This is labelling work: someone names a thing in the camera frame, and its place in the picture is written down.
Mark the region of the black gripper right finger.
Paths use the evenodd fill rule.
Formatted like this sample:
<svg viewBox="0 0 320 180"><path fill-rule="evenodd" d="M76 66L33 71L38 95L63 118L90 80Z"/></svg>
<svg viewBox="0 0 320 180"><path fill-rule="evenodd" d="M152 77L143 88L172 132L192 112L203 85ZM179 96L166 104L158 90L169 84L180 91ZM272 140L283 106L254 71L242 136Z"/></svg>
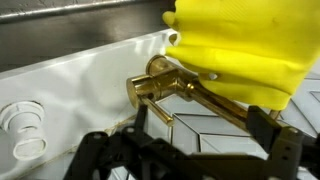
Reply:
<svg viewBox="0 0 320 180"><path fill-rule="evenodd" d="M281 126L258 106L250 106L246 128L268 153L262 177L267 180L297 180L298 169L306 168L320 178L320 138L293 126Z"/></svg>

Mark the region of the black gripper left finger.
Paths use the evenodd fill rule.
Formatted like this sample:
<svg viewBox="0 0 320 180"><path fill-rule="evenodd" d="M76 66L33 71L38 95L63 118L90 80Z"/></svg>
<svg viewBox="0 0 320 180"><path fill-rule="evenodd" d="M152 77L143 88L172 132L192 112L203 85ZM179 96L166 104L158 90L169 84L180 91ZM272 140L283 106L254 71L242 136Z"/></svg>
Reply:
<svg viewBox="0 0 320 180"><path fill-rule="evenodd" d="M173 172L146 147L153 141L144 132L147 106L141 105L133 124L109 136L102 131L86 134L63 180L108 180L111 171L124 167L136 180L174 180Z"/></svg>

